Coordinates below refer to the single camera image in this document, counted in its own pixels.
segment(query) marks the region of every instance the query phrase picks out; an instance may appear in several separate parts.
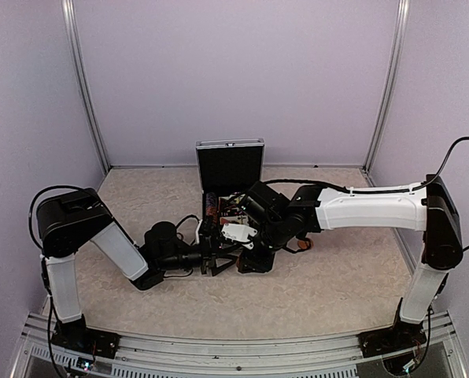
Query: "metal base plate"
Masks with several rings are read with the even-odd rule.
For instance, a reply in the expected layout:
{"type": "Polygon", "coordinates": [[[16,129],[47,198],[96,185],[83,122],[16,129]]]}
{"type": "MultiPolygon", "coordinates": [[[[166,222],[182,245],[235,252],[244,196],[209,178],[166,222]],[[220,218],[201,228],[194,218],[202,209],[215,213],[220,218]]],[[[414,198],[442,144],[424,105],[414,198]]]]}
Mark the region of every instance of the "metal base plate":
{"type": "Polygon", "coordinates": [[[422,345],[427,342],[423,328],[419,332],[402,333],[388,327],[359,334],[360,349],[364,358],[410,349],[417,342],[422,345]]]}
{"type": "Polygon", "coordinates": [[[85,343],[72,343],[60,332],[53,334],[51,343],[90,356],[94,355],[110,359],[115,358],[119,346],[119,335],[114,332],[100,331],[91,328],[86,328],[85,332],[85,336],[83,337],[83,339],[86,340],[85,343]]]}

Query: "metal frame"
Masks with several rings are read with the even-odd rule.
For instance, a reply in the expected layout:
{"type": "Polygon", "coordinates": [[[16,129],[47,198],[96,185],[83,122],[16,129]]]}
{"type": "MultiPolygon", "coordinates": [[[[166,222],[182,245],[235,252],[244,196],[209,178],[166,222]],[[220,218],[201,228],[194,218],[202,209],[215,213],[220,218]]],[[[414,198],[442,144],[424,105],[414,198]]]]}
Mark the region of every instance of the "metal frame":
{"type": "MultiPolygon", "coordinates": [[[[431,344],[444,343],[454,378],[467,378],[463,351],[456,339],[448,313],[432,315],[431,344]]],[[[47,319],[30,314],[21,334],[11,378],[23,378],[31,357],[49,360],[47,319]]],[[[126,377],[207,377],[233,376],[279,378],[331,377],[333,372],[356,374],[356,366],[380,357],[362,357],[355,332],[294,339],[205,340],[166,336],[137,335],[119,332],[122,336],[116,358],[97,358],[100,371],[96,376],[126,377]]],[[[71,350],[53,346],[55,361],[67,365],[78,357],[88,358],[71,350]]]]}
{"type": "MultiPolygon", "coordinates": [[[[378,153],[379,145],[382,140],[382,133],[386,125],[386,118],[390,108],[390,102],[393,95],[393,89],[395,87],[395,82],[397,78],[397,70],[399,65],[399,60],[401,59],[401,52],[403,47],[404,41],[404,34],[406,30],[406,24],[408,20],[408,10],[409,10],[409,2],[410,0],[399,0],[399,6],[397,11],[397,20],[396,20],[396,27],[393,36],[393,45],[392,45],[392,52],[390,55],[390,62],[389,62],[389,69],[388,74],[386,77],[385,87],[383,90],[382,95],[382,102],[379,108],[375,131],[371,138],[371,143],[369,149],[367,151],[366,160],[362,168],[366,170],[366,172],[370,172],[374,160],[376,158],[376,154],[378,153]]],[[[103,143],[102,134],[100,132],[100,128],[98,127],[98,122],[96,116],[94,114],[94,107],[93,102],[91,100],[89,87],[87,84],[87,77],[86,72],[84,69],[83,58],[82,58],[82,51],[79,42],[79,33],[77,31],[77,24],[76,24],[76,14],[74,9],[74,0],[62,0],[62,8],[63,14],[65,18],[65,26],[67,28],[68,34],[68,41],[70,42],[70,47],[72,51],[72,57],[74,60],[74,65],[76,69],[76,76],[77,81],[79,84],[79,90],[81,93],[81,97],[83,99],[84,109],[87,115],[87,121],[91,133],[91,137],[94,141],[96,153],[100,164],[102,166],[104,174],[107,174],[111,168],[118,168],[118,169],[126,169],[126,168],[165,168],[165,167],[173,167],[175,165],[121,165],[117,167],[112,167],[110,165],[109,157],[107,154],[107,150],[105,148],[105,144],[103,143]]],[[[288,166],[314,166],[322,168],[322,165],[288,165],[288,166]]]]}
{"type": "Polygon", "coordinates": [[[373,134],[369,150],[367,151],[366,161],[364,162],[364,169],[366,172],[371,171],[376,154],[378,153],[379,145],[382,141],[382,135],[386,125],[386,118],[388,116],[390,102],[392,100],[393,89],[395,88],[399,60],[401,59],[406,24],[408,23],[409,1],[410,0],[399,0],[395,34],[393,36],[392,54],[390,55],[389,71],[386,76],[382,103],[380,105],[378,117],[376,119],[375,132],[373,134]]]}
{"type": "Polygon", "coordinates": [[[87,123],[89,125],[91,138],[94,142],[98,160],[100,161],[104,175],[106,175],[109,172],[111,166],[105,144],[103,143],[102,134],[100,132],[100,128],[98,127],[96,116],[94,115],[93,102],[91,101],[91,95],[87,85],[86,73],[83,64],[83,55],[81,53],[79,42],[79,33],[77,32],[74,1],[62,0],[61,4],[63,9],[63,17],[65,18],[65,26],[67,28],[68,41],[70,42],[70,48],[74,60],[77,83],[79,84],[84,110],[86,111],[87,123]]]}
{"type": "MultiPolygon", "coordinates": [[[[177,164],[177,165],[112,165],[111,169],[162,169],[162,168],[198,168],[197,163],[177,164]]],[[[345,169],[362,169],[361,165],[344,165],[344,164],[279,164],[269,163],[263,164],[263,168],[345,168],[345,169]]]]}

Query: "orange component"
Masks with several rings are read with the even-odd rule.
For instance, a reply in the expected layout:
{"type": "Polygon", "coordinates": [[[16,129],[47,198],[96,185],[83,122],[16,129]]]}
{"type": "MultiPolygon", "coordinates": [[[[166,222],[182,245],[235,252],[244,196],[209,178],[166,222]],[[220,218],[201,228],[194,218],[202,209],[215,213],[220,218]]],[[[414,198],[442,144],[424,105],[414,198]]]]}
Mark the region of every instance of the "orange component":
{"type": "Polygon", "coordinates": [[[313,248],[313,240],[306,238],[305,240],[298,240],[297,246],[302,250],[311,250],[313,248]]]}

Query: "enclosure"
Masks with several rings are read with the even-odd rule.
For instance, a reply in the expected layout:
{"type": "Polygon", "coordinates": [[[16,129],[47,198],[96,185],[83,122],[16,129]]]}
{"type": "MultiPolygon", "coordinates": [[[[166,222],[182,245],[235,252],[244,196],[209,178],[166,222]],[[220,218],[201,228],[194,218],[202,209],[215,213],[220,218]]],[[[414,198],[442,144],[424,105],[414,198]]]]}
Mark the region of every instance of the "enclosure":
{"type": "MultiPolygon", "coordinates": [[[[141,243],[158,221],[201,214],[197,141],[263,138],[266,180],[387,187],[424,181],[463,135],[469,2],[0,1],[0,376],[54,376],[27,230],[43,187],[95,188],[141,243]]],[[[469,144],[441,177],[467,245],[469,144]]],[[[275,186],[289,198],[297,188],[275,186]]],[[[194,237],[193,225],[182,233],[194,237]]],[[[126,362],[140,361],[133,376],[385,376],[378,360],[357,361],[353,336],[391,324],[422,233],[312,239],[267,275],[195,272],[145,292],[82,247],[87,323],[126,343],[112,370],[92,373],[129,376],[126,362]]],[[[433,319],[414,376],[469,376],[469,251],[433,319]]]]}

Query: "open box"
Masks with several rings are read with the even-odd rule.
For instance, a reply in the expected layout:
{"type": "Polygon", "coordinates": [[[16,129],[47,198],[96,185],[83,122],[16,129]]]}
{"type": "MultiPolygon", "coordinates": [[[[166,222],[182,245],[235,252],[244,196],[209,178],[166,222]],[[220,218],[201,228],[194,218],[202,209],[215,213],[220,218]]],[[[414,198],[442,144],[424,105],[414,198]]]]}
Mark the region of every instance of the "open box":
{"type": "Polygon", "coordinates": [[[260,180],[264,156],[262,138],[197,142],[196,153],[204,218],[208,193],[215,194],[219,203],[219,198],[246,191],[260,180]]]}

